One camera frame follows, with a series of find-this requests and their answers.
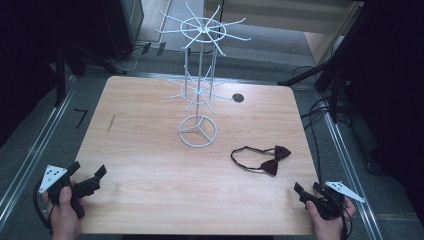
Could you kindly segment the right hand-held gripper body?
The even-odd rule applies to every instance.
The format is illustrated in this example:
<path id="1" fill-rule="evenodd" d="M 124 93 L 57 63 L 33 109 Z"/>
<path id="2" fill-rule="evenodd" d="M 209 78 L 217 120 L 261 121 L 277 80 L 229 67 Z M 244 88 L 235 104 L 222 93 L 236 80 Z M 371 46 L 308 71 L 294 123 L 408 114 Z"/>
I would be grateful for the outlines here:
<path id="1" fill-rule="evenodd" d="M 343 215 L 342 206 L 345 197 L 349 197 L 361 203 L 365 202 L 365 199 L 363 197 L 359 196 L 357 193 L 352 191 L 341 181 L 326 181 L 325 184 L 322 186 L 327 189 L 328 197 L 323 197 L 321 195 L 320 197 L 317 197 L 307 192 L 310 196 L 310 199 L 299 200 L 302 203 L 312 201 L 316 206 L 320 216 L 325 220 L 340 217 Z"/>

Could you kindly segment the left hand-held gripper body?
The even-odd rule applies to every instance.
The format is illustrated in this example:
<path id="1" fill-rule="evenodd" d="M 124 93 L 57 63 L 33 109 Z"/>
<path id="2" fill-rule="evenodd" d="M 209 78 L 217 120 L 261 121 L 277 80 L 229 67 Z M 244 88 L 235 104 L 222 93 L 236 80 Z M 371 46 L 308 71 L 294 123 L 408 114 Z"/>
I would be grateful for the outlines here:
<path id="1" fill-rule="evenodd" d="M 82 219 L 85 216 L 85 210 L 80 205 L 79 200 L 92 195 L 98 190 L 101 179 L 93 175 L 91 178 L 72 184 L 70 178 L 71 176 L 67 174 L 67 168 L 48 165 L 39 187 L 39 193 L 47 192 L 49 200 L 53 204 L 58 204 L 61 189 L 69 186 L 72 191 L 71 206 L 76 212 L 77 217 Z"/>

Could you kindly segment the dark red bow tie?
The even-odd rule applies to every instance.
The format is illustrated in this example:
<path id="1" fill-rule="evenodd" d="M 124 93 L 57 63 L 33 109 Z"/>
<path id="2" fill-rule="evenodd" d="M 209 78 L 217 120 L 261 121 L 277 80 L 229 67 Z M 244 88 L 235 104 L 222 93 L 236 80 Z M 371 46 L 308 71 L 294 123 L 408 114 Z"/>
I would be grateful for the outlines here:
<path id="1" fill-rule="evenodd" d="M 236 158 L 234 157 L 235 153 L 239 153 L 243 150 L 253 151 L 255 153 L 262 154 L 262 155 L 267 155 L 270 152 L 272 152 L 273 158 L 270 159 L 270 160 L 264 161 L 259 167 L 247 167 L 247 166 L 239 163 L 236 160 Z M 291 154 L 290 150 L 288 150 L 286 147 L 279 146 L 279 145 L 276 145 L 274 148 L 269 148 L 269 149 L 257 149 L 257 148 L 253 148 L 253 147 L 249 147 L 249 146 L 244 146 L 242 148 L 233 150 L 230 154 L 230 158 L 236 165 L 238 165 L 239 167 L 241 167 L 244 170 L 263 171 L 266 174 L 268 174 L 272 177 L 275 177 L 277 175 L 277 172 L 278 172 L 279 162 L 281 160 L 283 160 L 284 158 L 288 157 L 290 154 Z"/>

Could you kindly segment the white wire display rack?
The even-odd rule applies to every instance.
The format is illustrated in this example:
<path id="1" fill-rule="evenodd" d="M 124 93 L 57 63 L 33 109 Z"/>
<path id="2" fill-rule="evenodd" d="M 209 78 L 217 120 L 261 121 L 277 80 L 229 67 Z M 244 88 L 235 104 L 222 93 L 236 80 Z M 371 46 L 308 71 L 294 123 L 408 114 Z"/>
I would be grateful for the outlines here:
<path id="1" fill-rule="evenodd" d="M 211 114 L 216 114 L 212 107 L 212 102 L 216 98 L 233 101 L 233 98 L 219 95 L 216 88 L 228 83 L 226 81 L 216 81 L 217 56 L 225 56 L 220 47 L 220 42 L 225 38 L 240 41 L 250 41 L 250 38 L 242 38 L 229 34 L 227 28 L 239 25 L 245 21 L 244 18 L 234 22 L 220 22 L 215 16 L 220 12 L 221 6 L 216 7 L 215 12 L 210 17 L 197 16 L 188 3 L 185 7 L 190 13 L 186 19 L 179 19 L 167 13 L 161 12 L 166 20 L 176 21 L 179 26 L 172 30 L 159 30 L 161 34 L 178 33 L 187 40 L 182 46 L 184 51 L 184 78 L 176 80 L 165 78 L 168 83 L 180 87 L 180 92 L 176 95 L 167 96 L 167 99 L 181 98 L 187 103 L 185 112 L 193 110 L 194 113 L 187 116 L 178 127 L 178 136 L 183 143 L 193 148 L 203 148 L 211 145 L 217 138 L 218 127 L 214 120 L 201 108 L 206 108 Z M 194 76 L 189 70 L 189 49 L 197 44 L 200 47 L 197 75 Z"/>

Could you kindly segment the person's right hand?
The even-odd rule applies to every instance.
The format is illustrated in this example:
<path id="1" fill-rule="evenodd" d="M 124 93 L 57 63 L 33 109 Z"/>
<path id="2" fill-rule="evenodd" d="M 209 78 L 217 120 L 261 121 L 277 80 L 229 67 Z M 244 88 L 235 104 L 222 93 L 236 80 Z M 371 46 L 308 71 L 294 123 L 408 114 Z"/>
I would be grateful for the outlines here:
<path id="1" fill-rule="evenodd" d="M 344 216 L 332 220 L 323 219 L 312 201 L 306 202 L 310 216 L 311 226 L 316 240 L 345 240 L 347 237 L 347 222 L 352 217 L 356 208 L 348 197 L 344 198 Z"/>

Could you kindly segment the person's left hand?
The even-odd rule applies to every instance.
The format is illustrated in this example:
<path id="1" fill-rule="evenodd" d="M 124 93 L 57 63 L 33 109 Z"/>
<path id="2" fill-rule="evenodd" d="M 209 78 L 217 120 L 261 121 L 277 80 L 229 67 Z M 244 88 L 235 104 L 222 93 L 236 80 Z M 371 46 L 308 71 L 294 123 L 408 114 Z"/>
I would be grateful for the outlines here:
<path id="1" fill-rule="evenodd" d="M 52 240 L 79 240 L 81 234 L 81 220 L 71 206 L 72 191 L 63 187 L 59 195 L 59 204 L 54 205 L 47 193 L 42 199 L 50 216 Z"/>

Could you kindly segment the black metal stand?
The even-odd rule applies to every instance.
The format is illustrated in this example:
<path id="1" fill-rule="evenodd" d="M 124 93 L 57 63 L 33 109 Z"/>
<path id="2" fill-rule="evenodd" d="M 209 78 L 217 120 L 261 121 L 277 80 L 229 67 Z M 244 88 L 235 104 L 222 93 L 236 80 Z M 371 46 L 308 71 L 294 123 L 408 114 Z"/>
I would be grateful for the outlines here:
<path id="1" fill-rule="evenodd" d="M 66 84 L 65 84 L 65 64 L 68 64 L 71 71 L 79 76 L 83 76 L 86 72 L 86 67 L 82 58 L 86 57 L 91 59 L 94 63 L 100 65 L 105 70 L 113 74 L 124 75 L 126 70 L 119 70 L 113 67 L 99 56 L 84 48 L 81 44 L 76 42 L 59 38 L 56 42 L 56 63 L 55 63 L 55 80 L 56 80 L 56 101 L 54 106 L 58 107 L 65 98 Z"/>
<path id="2" fill-rule="evenodd" d="M 323 92 L 329 86 L 332 86 L 329 114 L 331 119 L 334 122 L 337 122 L 337 102 L 342 81 L 342 65 L 347 59 L 348 51 L 353 49 L 355 35 L 361 30 L 364 21 L 365 18 L 363 17 L 363 13 L 360 13 L 351 29 L 341 41 L 339 47 L 327 61 L 289 80 L 279 81 L 277 85 L 290 87 L 304 79 L 320 73 L 318 80 L 314 84 L 314 88 L 318 92 Z"/>

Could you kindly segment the dark cabinet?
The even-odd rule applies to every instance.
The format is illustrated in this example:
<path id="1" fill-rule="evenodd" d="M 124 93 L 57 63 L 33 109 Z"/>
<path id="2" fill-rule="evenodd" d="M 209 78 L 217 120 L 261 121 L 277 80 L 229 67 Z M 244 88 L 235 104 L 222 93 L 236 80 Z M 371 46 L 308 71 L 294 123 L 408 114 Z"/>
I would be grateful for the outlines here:
<path id="1" fill-rule="evenodd" d="M 141 0 L 101 0 L 105 14 L 106 57 L 121 57 L 129 54 L 135 46 L 144 19 Z"/>

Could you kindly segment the metal floor rail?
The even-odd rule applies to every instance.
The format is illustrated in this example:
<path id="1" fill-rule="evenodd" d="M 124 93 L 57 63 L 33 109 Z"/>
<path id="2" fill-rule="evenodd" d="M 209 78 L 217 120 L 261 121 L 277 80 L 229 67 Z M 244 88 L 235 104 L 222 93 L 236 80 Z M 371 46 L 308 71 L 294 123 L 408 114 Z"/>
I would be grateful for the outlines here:
<path id="1" fill-rule="evenodd" d="M 359 196 L 365 198 L 364 203 L 356 201 L 356 206 L 359 211 L 361 220 L 364 224 L 364 228 L 367 232 L 367 235 L 371 240 L 384 240 L 379 225 L 377 223 L 374 211 L 370 203 L 368 202 L 368 198 L 364 192 L 363 185 L 361 184 L 359 176 L 352 163 L 352 159 L 350 157 L 349 151 L 342 137 L 340 129 L 338 125 L 333 122 L 329 114 L 326 114 L 324 119 L 332 137 L 333 143 L 335 145 L 349 186 Z"/>
<path id="2" fill-rule="evenodd" d="M 16 212 L 22 193 L 68 108 L 79 77 L 66 81 L 65 97 L 55 107 L 56 93 L 48 93 L 0 148 L 0 233 Z"/>

